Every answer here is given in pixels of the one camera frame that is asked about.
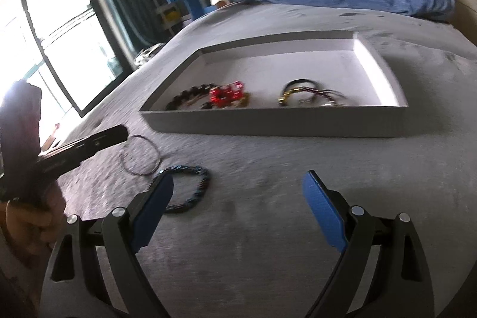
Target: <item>silver bolt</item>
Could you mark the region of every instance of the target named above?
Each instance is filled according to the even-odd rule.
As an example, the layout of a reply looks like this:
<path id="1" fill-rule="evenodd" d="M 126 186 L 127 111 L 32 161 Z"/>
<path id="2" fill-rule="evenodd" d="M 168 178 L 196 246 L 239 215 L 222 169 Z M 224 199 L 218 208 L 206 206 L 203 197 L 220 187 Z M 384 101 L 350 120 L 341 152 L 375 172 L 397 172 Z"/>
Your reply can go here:
<path id="1" fill-rule="evenodd" d="M 114 217 L 121 217 L 121 216 L 124 215 L 124 213 L 126 213 L 125 208 L 116 208 L 116 209 L 113 209 L 113 216 L 114 216 Z"/>
<path id="2" fill-rule="evenodd" d="M 362 216 L 364 215 L 364 209 L 361 208 L 361 206 L 353 206 L 351 208 L 351 213 L 353 213 L 355 216 Z"/>
<path id="3" fill-rule="evenodd" d="M 74 224 L 77 221 L 78 221 L 78 216 L 77 215 L 71 215 L 66 219 L 66 222 L 68 224 Z"/>
<path id="4" fill-rule="evenodd" d="M 407 213 L 401 213 L 399 215 L 399 220 L 401 220 L 403 223 L 408 223 L 409 221 L 411 221 L 411 217 L 409 217 Z"/>

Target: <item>bed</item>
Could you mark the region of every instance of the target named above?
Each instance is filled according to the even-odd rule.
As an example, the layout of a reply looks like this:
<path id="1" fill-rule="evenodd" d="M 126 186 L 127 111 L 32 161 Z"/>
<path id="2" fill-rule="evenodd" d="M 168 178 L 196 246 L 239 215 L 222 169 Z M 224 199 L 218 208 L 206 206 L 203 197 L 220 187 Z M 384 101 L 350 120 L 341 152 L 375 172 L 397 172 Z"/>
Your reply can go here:
<path id="1" fill-rule="evenodd" d="M 394 139 L 274 138 L 155 133 L 138 113 L 158 84 L 197 49 L 257 35 L 302 30 L 361 32 L 386 59 L 409 102 L 412 136 Z M 230 5 L 193 22 L 132 74 L 69 140 L 123 123 L 150 137 L 162 167 L 210 169 L 203 201 L 164 216 L 137 255 L 173 317 L 302 317 L 339 257 L 301 191 L 314 169 L 350 204 L 373 215 L 408 213 L 431 271 L 436 312 L 477 258 L 477 47 L 448 24 L 386 12 L 296 5 Z M 64 175 L 67 213 L 102 217 L 144 191 L 126 173 L 119 146 Z M 173 200 L 191 190 L 179 182 Z M 106 253 L 99 250 L 101 260 Z M 368 269 L 364 284 L 369 284 Z M 121 307 L 110 270 L 104 278 Z M 363 301 L 360 288 L 354 308 Z"/>

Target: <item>white tray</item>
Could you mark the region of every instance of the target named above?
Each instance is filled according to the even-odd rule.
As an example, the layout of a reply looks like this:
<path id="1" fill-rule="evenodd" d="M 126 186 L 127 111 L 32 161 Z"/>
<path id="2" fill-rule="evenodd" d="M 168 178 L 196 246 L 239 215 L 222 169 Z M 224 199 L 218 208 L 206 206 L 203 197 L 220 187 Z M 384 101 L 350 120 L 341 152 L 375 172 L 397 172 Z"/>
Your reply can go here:
<path id="1" fill-rule="evenodd" d="M 308 78 L 346 96 L 341 107 L 298 105 L 277 99 L 289 81 Z M 237 80 L 251 93 L 246 108 L 201 110 L 201 100 L 179 111 L 163 111 L 192 86 Z M 159 132 L 220 135 L 366 136 L 400 135 L 407 101 L 382 57 L 351 31 L 266 35 L 205 47 L 187 58 L 141 107 Z"/>

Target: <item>black window frame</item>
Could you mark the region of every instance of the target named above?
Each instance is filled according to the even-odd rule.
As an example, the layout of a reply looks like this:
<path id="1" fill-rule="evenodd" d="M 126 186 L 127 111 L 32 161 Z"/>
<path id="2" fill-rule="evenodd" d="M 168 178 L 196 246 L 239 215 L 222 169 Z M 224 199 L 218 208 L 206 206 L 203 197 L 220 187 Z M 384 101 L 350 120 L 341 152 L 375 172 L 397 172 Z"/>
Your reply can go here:
<path id="1" fill-rule="evenodd" d="M 56 73 L 53 65 L 48 59 L 48 56 L 45 54 L 45 51 L 41 45 L 41 41 L 36 35 L 35 29 L 33 27 L 33 22 L 30 17 L 30 14 L 28 12 L 28 5 L 26 0 L 21 0 L 21 4 L 23 6 L 23 11 L 25 12 L 25 16 L 28 21 L 28 25 L 30 27 L 30 30 L 33 34 L 33 38 L 38 46 L 38 49 L 41 53 L 41 56 L 43 58 L 43 61 L 45 62 L 46 66 L 48 69 L 51 71 L 54 80 L 58 84 L 58 87 L 61 89 L 63 94 L 65 95 L 66 99 L 70 102 L 72 107 L 78 112 L 78 115 L 82 118 L 84 117 L 87 113 L 89 113 L 94 107 L 96 107 L 104 98 L 109 95 L 113 90 L 115 90 L 126 78 L 134 71 L 133 67 L 127 60 L 126 56 L 124 55 L 123 51 L 121 50 L 121 47 L 119 46 L 119 42 L 116 39 L 116 36 L 114 35 L 105 15 L 103 12 L 103 9 L 99 3 L 99 0 L 90 0 L 92 9 L 94 10 L 96 17 L 98 18 L 99 24 L 101 28 L 103 29 L 104 35 L 106 36 L 106 39 L 111 46 L 111 49 L 114 52 L 114 55 L 116 56 L 117 60 L 119 61 L 123 71 L 122 73 L 115 78 L 111 83 L 109 83 L 96 97 L 84 108 L 80 109 L 78 105 L 76 104 L 75 100 L 72 98 L 68 90 L 66 89 L 65 85 L 61 82 L 58 74 Z"/>

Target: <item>black bead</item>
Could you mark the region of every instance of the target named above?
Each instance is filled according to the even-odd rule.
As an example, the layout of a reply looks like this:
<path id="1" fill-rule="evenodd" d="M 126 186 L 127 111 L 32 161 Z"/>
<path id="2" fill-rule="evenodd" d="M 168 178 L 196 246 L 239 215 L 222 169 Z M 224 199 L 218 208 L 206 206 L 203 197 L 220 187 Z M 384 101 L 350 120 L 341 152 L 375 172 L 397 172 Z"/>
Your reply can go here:
<path id="1" fill-rule="evenodd" d="M 189 90 L 189 92 L 190 92 L 190 94 L 191 94 L 192 96 L 195 97 L 195 96 L 197 96 L 197 95 L 199 94 L 199 88 L 197 88 L 197 87 L 192 87 L 192 88 Z"/>
<path id="2" fill-rule="evenodd" d="M 189 91 L 182 91 L 180 94 L 182 100 L 189 100 L 190 99 L 190 92 Z"/>

